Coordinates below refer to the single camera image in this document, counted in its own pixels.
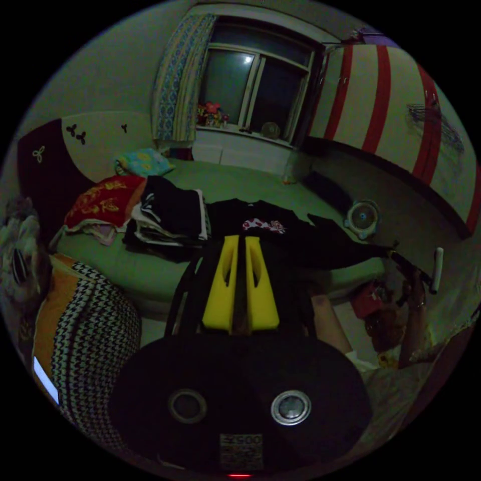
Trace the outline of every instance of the label sticker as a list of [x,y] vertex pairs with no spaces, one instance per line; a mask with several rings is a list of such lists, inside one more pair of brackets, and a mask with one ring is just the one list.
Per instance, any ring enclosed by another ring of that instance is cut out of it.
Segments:
[[228,470],[263,469],[262,434],[221,434],[220,466]]

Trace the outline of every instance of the red and white striped wardrobe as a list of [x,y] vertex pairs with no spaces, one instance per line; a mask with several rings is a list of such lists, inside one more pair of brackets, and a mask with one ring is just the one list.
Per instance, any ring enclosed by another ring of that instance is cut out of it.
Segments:
[[[461,134],[458,155],[441,139],[441,126],[415,127],[407,104],[435,100]],[[404,50],[348,45],[330,51],[308,135],[375,154],[428,186],[462,238],[473,234],[481,207],[481,169],[453,106]]]

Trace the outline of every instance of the window frame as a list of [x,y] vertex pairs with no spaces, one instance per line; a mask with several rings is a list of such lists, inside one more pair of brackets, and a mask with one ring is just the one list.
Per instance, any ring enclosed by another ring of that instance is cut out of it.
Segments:
[[[305,72],[304,76],[302,77],[301,80],[301,85],[299,87],[298,93],[291,105],[291,110],[289,112],[288,116],[288,121],[285,127],[285,132],[282,137],[280,137],[277,142],[281,144],[291,144],[294,134],[296,132],[296,127],[299,121],[299,118],[301,116],[301,111],[302,111],[302,106],[304,104],[304,100],[306,97],[306,92],[307,88],[309,85],[309,81],[311,79],[311,73],[312,73],[312,65],[314,62],[314,56],[315,56],[315,48],[313,46],[310,46],[308,44],[302,43],[297,39],[290,39],[287,36],[284,36],[282,34],[278,33],[272,33],[268,30],[262,29],[262,28],[257,28],[257,27],[251,27],[251,26],[244,26],[242,23],[221,23],[221,25],[224,27],[242,27],[246,30],[254,30],[256,32],[263,32],[267,33],[271,36],[277,36],[280,38],[283,38],[285,40],[288,40],[289,42],[293,44],[297,44],[305,48],[310,52],[309,56],[309,62],[308,65],[302,65],[297,62],[294,62],[293,60],[290,60],[286,57],[282,57],[277,54],[272,54],[270,52],[267,52],[262,49],[257,49],[257,48],[251,48],[251,47],[245,47],[243,45],[235,45],[235,44],[224,44],[224,43],[218,43],[218,42],[211,42],[209,43],[207,47],[207,56],[206,56],[206,62],[208,61],[208,54],[211,50],[220,50],[220,51],[231,51],[231,52],[238,52],[238,53],[244,53],[247,55],[253,55],[254,59],[252,61],[251,65],[251,70],[249,72],[248,76],[248,81],[246,85],[246,89],[244,91],[244,98],[242,101],[242,105],[240,108],[240,113],[239,113],[239,119],[237,124],[234,123],[228,123],[228,131],[230,132],[240,132],[241,129],[249,130],[250,128],[250,123],[252,120],[252,114],[254,111],[254,105],[256,103],[256,97],[257,93],[259,90],[259,85],[262,79],[262,73],[264,71],[264,66],[266,64],[266,61],[268,58],[276,59],[280,62],[283,62],[285,64],[290,64],[291,66],[295,67],[296,69]],[[255,134],[255,137],[260,137],[264,138],[260,133],[253,132],[252,134]]]

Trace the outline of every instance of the electric fan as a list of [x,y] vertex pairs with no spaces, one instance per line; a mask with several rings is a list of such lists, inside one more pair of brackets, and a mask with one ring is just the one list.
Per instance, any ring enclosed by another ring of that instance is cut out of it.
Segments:
[[380,221],[379,207],[372,200],[354,202],[347,213],[344,227],[364,240],[376,232]]

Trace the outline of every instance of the blue pillow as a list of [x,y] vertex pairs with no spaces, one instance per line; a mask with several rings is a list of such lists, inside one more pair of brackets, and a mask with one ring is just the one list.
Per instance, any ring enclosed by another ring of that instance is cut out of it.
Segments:
[[149,175],[164,175],[174,168],[166,157],[154,149],[140,149],[115,159],[117,175],[148,177]]

